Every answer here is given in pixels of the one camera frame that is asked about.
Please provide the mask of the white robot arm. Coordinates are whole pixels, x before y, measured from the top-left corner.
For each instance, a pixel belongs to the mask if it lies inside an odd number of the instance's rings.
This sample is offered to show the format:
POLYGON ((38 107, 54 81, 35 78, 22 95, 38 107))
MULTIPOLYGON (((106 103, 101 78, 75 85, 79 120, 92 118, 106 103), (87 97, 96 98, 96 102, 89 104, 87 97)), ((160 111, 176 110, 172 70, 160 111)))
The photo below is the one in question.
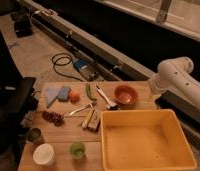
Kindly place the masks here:
POLYGON ((200 82, 190 76, 193 69, 194 63, 189 57, 161 61, 157 72, 149 78, 152 93, 162 94, 174 86, 200 111, 200 82))

